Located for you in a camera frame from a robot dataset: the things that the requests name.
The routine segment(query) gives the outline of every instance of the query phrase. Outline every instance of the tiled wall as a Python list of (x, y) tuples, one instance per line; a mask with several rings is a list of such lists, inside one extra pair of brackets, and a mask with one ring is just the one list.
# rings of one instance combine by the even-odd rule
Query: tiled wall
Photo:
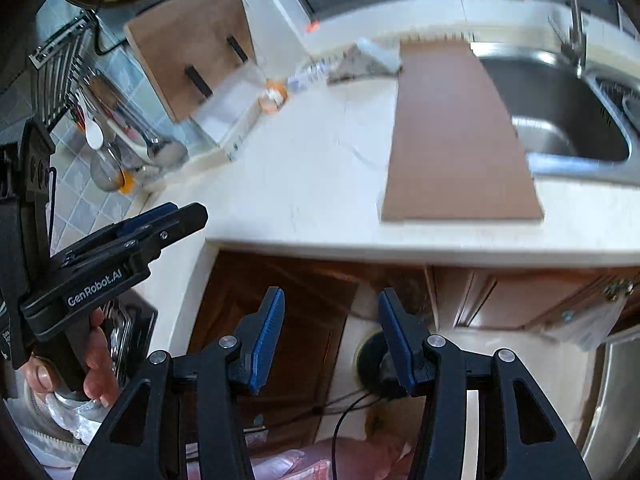
[[(158, 0), (143, 0), (122, 9), (102, 10), (104, 22), (103, 48), (107, 48), (122, 36), (122, 25), (139, 10)], [(47, 0), (36, 16), (34, 44), (44, 42), (53, 32), (71, 20), (79, 9), (65, 0)], [(120, 47), (110, 54), (97, 56), (88, 42), (85, 61), (103, 71), (125, 97), (130, 98), (142, 111), (145, 119), (160, 132), (181, 140), (190, 155), (209, 149), (189, 124), (171, 123), (146, 79), (140, 65), (130, 50)], [(9, 123), (27, 117), (31, 112), (30, 78), (27, 73), (16, 80), (7, 92), (0, 95), (0, 130)], [(129, 195), (119, 192), (106, 193), (98, 189), (90, 177), (91, 149), (84, 135), (65, 116), (53, 129), (51, 137), (56, 153), (51, 165), (58, 171), (56, 182), (55, 216), (52, 236), (52, 252), (57, 252), (99, 228), (119, 222), (125, 216), (137, 214), (145, 203), (147, 193), (136, 187)]]

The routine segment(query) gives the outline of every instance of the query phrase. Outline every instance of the kitchen counter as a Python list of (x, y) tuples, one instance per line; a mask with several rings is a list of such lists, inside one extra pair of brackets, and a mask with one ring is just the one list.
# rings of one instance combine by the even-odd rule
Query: kitchen counter
[(459, 266), (640, 266), (640, 189), (630, 187), (537, 178), (543, 222), (380, 222), (396, 90), (379, 79), (294, 95), (260, 119), (238, 160), (154, 197), (148, 207), (200, 202), (209, 221), (165, 250), (137, 287), (159, 311), (151, 350), (186, 351), (220, 247)]

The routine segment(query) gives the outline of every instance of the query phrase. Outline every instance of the brown cutting board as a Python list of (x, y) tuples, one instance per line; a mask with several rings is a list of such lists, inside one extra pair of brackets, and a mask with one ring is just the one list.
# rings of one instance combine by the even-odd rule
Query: brown cutting board
[(403, 44), (383, 221), (541, 220), (525, 151), (462, 41)]
[(226, 42), (228, 36), (254, 59), (242, 0), (168, 0), (127, 22), (125, 34), (174, 123), (188, 118), (204, 101), (184, 73), (187, 65), (215, 92), (242, 66)]

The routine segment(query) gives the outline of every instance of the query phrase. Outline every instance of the white plastic bag hanging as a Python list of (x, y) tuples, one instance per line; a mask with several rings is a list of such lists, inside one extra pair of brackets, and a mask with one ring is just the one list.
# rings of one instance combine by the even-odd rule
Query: white plastic bag hanging
[(562, 325), (545, 330), (545, 334), (561, 341), (577, 345), (585, 352), (598, 348), (614, 327), (626, 304), (621, 294), (615, 301), (604, 301), (601, 305), (579, 312)]

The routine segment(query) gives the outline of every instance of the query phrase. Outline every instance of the sink basin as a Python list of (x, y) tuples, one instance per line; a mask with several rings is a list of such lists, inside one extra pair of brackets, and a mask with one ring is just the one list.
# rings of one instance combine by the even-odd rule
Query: sink basin
[(640, 137), (602, 90), (602, 81), (640, 82), (590, 64), (578, 74), (559, 54), (472, 43), (511, 114), (536, 175), (640, 186)]

